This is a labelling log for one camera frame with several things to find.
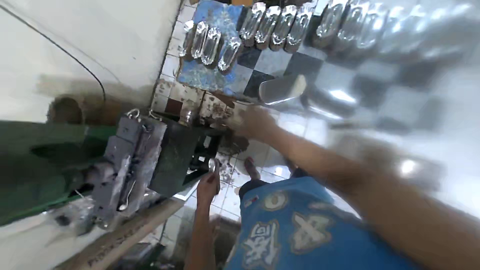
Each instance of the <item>wooden plank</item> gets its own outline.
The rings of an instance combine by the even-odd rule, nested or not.
[[[98,238],[83,251],[57,266],[56,270],[104,270],[134,244],[178,211],[184,201],[170,198],[140,213],[113,232]]]

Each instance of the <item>brown tile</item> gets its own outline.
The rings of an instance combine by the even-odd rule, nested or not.
[[[182,105],[183,102],[169,98],[167,101],[167,106],[165,107],[165,112],[180,115]]]

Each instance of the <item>green machine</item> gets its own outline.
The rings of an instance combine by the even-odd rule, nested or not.
[[[88,168],[103,159],[117,128],[0,122],[0,224],[59,207],[89,194]]]

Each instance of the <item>finger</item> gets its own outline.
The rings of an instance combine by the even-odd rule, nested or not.
[[[204,175],[204,176],[202,177],[202,179],[201,179],[200,181],[202,181],[202,182],[210,182],[209,180],[210,180],[210,178],[212,177],[212,175],[213,175],[213,172],[208,172],[206,175]]]

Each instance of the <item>white wall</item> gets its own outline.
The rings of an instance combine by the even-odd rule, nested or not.
[[[77,57],[108,98],[148,105],[180,0],[0,0]],[[43,122],[65,93],[101,95],[78,63],[0,10],[0,119]]]

